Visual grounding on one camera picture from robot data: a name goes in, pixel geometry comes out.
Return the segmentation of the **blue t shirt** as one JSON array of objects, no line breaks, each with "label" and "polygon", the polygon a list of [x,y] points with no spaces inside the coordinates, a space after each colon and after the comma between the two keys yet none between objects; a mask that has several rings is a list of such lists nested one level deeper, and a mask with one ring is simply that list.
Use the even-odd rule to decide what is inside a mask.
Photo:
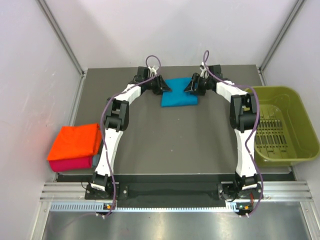
[{"label": "blue t shirt", "polygon": [[190,77],[166,79],[165,83],[172,91],[162,94],[161,107],[196,106],[198,104],[198,97],[189,92],[184,92],[190,82]]}]

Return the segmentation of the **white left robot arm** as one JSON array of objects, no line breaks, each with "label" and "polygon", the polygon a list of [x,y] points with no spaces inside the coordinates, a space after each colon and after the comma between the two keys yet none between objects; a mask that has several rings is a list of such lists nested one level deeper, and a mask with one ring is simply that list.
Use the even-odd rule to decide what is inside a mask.
[{"label": "white left robot arm", "polygon": [[130,105],[145,91],[155,95],[171,92],[171,88],[160,75],[159,66],[140,66],[137,74],[126,88],[108,98],[100,119],[102,153],[94,170],[90,187],[95,189],[102,198],[116,195],[114,177],[114,160],[118,145],[124,131],[129,125]]}]

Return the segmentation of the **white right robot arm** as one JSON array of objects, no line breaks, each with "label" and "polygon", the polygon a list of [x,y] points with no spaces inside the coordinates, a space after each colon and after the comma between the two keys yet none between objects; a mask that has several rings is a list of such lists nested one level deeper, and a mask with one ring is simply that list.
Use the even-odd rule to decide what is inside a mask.
[{"label": "white right robot arm", "polygon": [[231,80],[222,78],[220,65],[200,65],[201,73],[194,73],[184,92],[203,96],[211,90],[230,103],[229,122],[237,142],[237,166],[233,192],[245,198],[258,187],[258,173],[254,164],[254,140],[259,120],[257,100],[252,92],[237,87]]}]

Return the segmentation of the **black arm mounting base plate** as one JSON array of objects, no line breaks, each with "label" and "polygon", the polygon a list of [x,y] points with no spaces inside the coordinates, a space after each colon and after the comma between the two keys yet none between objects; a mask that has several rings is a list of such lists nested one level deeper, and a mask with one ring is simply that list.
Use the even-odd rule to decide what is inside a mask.
[{"label": "black arm mounting base plate", "polygon": [[[232,174],[117,174],[115,199],[118,207],[221,207],[225,200],[259,198],[261,187],[236,196]],[[59,174],[59,183],[81,183],[86,200],[113,200],[113,195],[92,189],[90,175]]]}]

